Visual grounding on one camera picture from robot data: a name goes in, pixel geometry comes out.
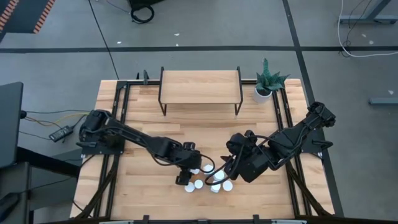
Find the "electronic device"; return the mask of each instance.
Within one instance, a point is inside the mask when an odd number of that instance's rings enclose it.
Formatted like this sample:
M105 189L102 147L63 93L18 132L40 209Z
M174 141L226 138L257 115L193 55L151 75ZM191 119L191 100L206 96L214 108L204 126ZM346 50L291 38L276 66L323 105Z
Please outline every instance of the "electronic device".
M52 133L49 135L49 138L53 141L53 142L57 142L69 135L71 135L71 133L73 133L73 128L69 127L69 126L65 126L61 129L59 129L58 131Z

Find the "wooden tabletop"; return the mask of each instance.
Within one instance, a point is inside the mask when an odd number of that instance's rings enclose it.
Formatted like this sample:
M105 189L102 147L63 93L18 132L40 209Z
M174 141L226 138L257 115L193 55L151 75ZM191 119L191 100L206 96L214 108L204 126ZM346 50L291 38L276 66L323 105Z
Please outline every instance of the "wooden tabletop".
M111 111L116 82L101 82L96 109ZM288 79L285 85L293 122L298 123L307 113L301 82ZM202 154L215 160L217 167L223 164L220 156L229 155L225 143L232 134L251 129L267 136L277 129L272 98L264 104L255 103L252 99L254 85L243 85L244 100L239 116L235 116L233 105L217 104L170 105L167 116L163 116L157 102L158 92L159 86L133 86L126 124L153 136L193 141ZM280 95L279 102L283 108ZM282 117L287 126L283 110ZM310 154L300 157L307 187L324 208L333 213L321 160ZM102 161L103 156L97 155L81 169L75 194L75 202L81 207L90 201L98 187ZM174 183L178 173L178 168L159 166L145 149L127 142L120 158L111 218L141 220L143 215L150 215L151 220L252 219L253 214L260 218L294 217L285 167L267 170L250 184L239 177L233 182L232 191L220 190L218 194L211 192L209 186L187 193L183 186ZM204 176L194 175L192 180L196 179L203 180ZM303 213L302 197L297 195ZM104 214L107 196L106 192L101 214ZM71 217L79 212L73 206Z
M163 71L163 104L239 103L239 73L232 71Z

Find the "desk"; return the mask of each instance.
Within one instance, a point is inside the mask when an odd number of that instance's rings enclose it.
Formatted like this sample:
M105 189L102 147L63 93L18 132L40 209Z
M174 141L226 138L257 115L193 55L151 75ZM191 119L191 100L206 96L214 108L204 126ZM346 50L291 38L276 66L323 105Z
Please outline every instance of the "desk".
M112 110L116 83L112 80L101 82L96 109ZM298 123L307 113L302 84L298 79L288 79L285 85L293 122ZM243 85L244 100L239 116L235 116L232 105L217 104L170 105L167 116L163 116L157 101L159 86L134 85L129 92L125 123L153 136L193 141L197 149L213 158L219 167L223 164L220 156L229 154L225 143L232 134L251 129L269 135L278 129L273 100L257 104L252 99L253 88L254 85ZM282 97L278 95L283 108ZM287 127L284 112L282 117ZM321 160L310 154L300 157L307 187L323 207L333 213ZM75 194L79 206L84 207L95 193L102 161L103 156L97 155L81 168ZM267 170L250 184L239 177L233 182L232 191L218 194L212 193L208 186L186 193L183 186L174 183L178 173L176 167L159 166L145 149L126 142L119 161L111 219L142 220L143 215L150 215L151 220L252 219L253 214L259 214L260 218L294 217L285 167ZM201 175L193 176L193 180L197 178L204 179ZM100 215L105 213L107 198L105 192ZM301 194L298 194L298 201L303 214ZM72 206L71 217L79 212Z

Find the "gray floor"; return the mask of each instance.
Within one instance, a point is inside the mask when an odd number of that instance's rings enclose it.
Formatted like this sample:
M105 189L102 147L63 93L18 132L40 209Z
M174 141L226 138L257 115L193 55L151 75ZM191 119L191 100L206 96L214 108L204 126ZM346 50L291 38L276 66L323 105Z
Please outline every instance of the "gray floor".
M124 0L110 0L128 9ZM359 1L345 1L349 14ZM132 23L129 15L105 0L92 1L99 24L110 47L158 47L201 45L293 46L282 1L278 0L166 0L154 6L149 24ZM289 1L301 46L337 46L336 20L340 1ZM393 1L383 14L398 10ZM341 27L345 37L347 26ZM398 45L398 25L357 26L350 40L355 46ZM87 0L57 0L39 34L7 34L0 48L104 47ZM354 52L369 54L374 52ZM337 115L327 129L333 170L347 217L398 220L397 107L372 107L371 96L398 94L398 55L343 58L337 52L304 52L315 99ZM235 69L244 78L254 78L267 57L272 72L301 78L295 52L126 52L112 53L122 79L132 79L146 69L158 78L160 67L176 70ZM0 54L0 85L24 82L23 108L49 111L90 110L95 105L100 80L115 79L107 53ZM59 115L37 115L55 120ZM62 124L73 124L68 120ZM21 130L46 136L55 128L42 128L28 121ZM66 143L51 143L21 134L19 144L54 156L77 149L76 136ZM46 182L59 177L48 176ZM65 194L73 196L74 188ZM40 209L35 222L63 220L71 201Z

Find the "white cup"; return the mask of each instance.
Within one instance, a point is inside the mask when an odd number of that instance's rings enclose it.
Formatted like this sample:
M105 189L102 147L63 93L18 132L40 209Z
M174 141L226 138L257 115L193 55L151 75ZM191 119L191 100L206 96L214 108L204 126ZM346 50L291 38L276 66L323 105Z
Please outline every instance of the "white cup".
M205 175L210 175L211 173L207 173L210 172L213 169L213 166L210 164L207 164L203 167L203 171L205 171Z
M225 191L231 191L232 188L233 188L233 185L232 185L232 182L231 182L230 180L226 180L226 181L223 183L223 189L224 189Z
M224 179L224 171L220 170L217 173L214 174L213 176L215 181L220 181Z
M210 187L210 190L214 193L218 193L220 191L221 184L213 185Z
M199 174L199 169L190 170L190 172L196 175Z
M192 182L189 182L188 185L184 187L185 191L191 193L195 190L195 186Z
M195 180L195 183L193 183L195 185L196 189L201 189L203 187L203 181L201 180Z

